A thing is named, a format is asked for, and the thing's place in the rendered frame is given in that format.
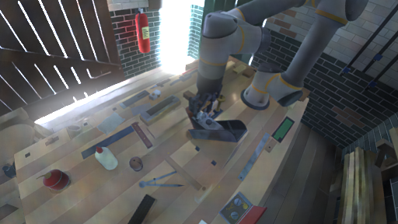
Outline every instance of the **wooden table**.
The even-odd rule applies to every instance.
[[[246,65],[235,58],[230,60],[236,63],[235,66]],[[187,107],[188,101],[183,98],[183,93],[187,90],[192,93],[197,92],[197,74],[195,73],[186,82],[170,86],[172,81],[178,79],[176,75],[164,87],[155,88],[162,91],[161,97],[157,100],[146,97],[122,109],[119,103],[129,96],[91,115],[89,121],[94,128],[83,134],[70,139],[67,131],[63,129],[48,137],[59,136],[60,140],[55,143],[45,147],[46,138],[15,154],[18,186],[26,224],[126,224],[146,194],[157,200],[147,216],[146,223],[191,224],[199,223],[202,219],[206,223],[225,223],[218,212],[239,191],[253,205],[258,205],[267,193],[267,189],[272,189],[274,182],[272,180],[278,178],[278,168],[285,165],[285,158],[290,153],[289,146],[308,99],[297,102],[291,110],[281,107],[273,99],[268,109],[253,110],[240,99],[241,91],[250,85],[253,76],[247,78],[242,72],[236,74],[232,70],[233,68],[230,68],[225,72],[222,94],[226,96],[226,101],[221,105],[224,112],[216,120],[241,120],[247,126],[248,132],[242,145],[225,167],[211,165],[211,158],[202,151],[195,150],[195,145],[187,137],[187,130],[192,129],[188,118],[158,138],[153,138],[148,133],[146,125],[139,119],[139,115],[133,116],[131,107],[144,103],[155,105],[170,94],[181,100],[181,104],[175,110]],[[150,93],[155,90],[149,87],[146,90]],[[95,127],[113,112],[118,113],[126,121],[105,136]],[[295,123],[283,142],[277,144],[271,152],[262,151],[246,179],[243,182],[238,180],[238,175],[265,132],[272,135],[285,116],[289,116]],[[133,132],[108,146],[119,162],[115,170],[105,170],[94,156],[82,158],[82,151],[134,122],[139,123],[153,147],[147,149],[138,135]],[[139,172],[134,172],[129,167],[129,159],[133,156],[142,158],[144,168]],[[138,186],[142,180],[148,181],[174,171],[165,161],[166,156],[170,156],[198,183],[211,188],[208,196],[200,204],[195,201],[198,191],[178,174],[163,178],[156,183],[183,184],[183,187],[140,188]],[[66,172],[72,180],[68,188],[60,194],[55,194],[44,187],[41,179],[36,180],[38,176],[52,169]]]

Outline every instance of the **fire extinguisher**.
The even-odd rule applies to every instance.
[[[151,43],[149,42],[149,26],[148,17],[146,14],[138,11],[135,15],[135,25],[137,29],[138,47],[141,53],[148,53],[151,50]]]

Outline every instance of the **red container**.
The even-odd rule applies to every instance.
[[[61,191],[69,184],[69,176],[60,170],[51,170],[43,176],[43,184],[55,191]]]

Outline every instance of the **fire extinguisher label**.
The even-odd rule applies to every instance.
[[[142,39],[146,40],[149,38],[149,27],[142,27]]]

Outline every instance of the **red book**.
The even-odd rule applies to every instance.
[[[250,206],[236,224],[256,224],[267,208]]]

